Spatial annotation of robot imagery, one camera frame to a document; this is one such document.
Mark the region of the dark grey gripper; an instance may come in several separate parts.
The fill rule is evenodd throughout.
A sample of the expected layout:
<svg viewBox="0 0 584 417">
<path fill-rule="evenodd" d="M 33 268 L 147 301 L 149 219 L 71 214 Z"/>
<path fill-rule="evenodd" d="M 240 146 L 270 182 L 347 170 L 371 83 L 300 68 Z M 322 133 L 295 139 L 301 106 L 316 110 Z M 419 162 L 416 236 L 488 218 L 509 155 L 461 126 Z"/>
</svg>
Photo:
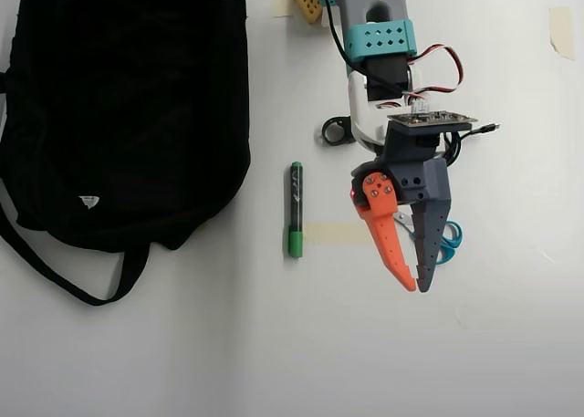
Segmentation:
<svg viewBox="0 0 584 417">
<path fill-rule="evenodd" d="M 383 264 L 410 292 L 416 290 L 416 281 L 405 262 L 393 216 L 398 203 L 411 204 L 417 286 L 425 293 L 433 281 L 452 202 L 446 162 L 436 155 L 439 143 L 440 132 L 433 127 L 415 130 L 390 124 L 375 159 L 351 173 L 357 213 Z"/>
</svg>

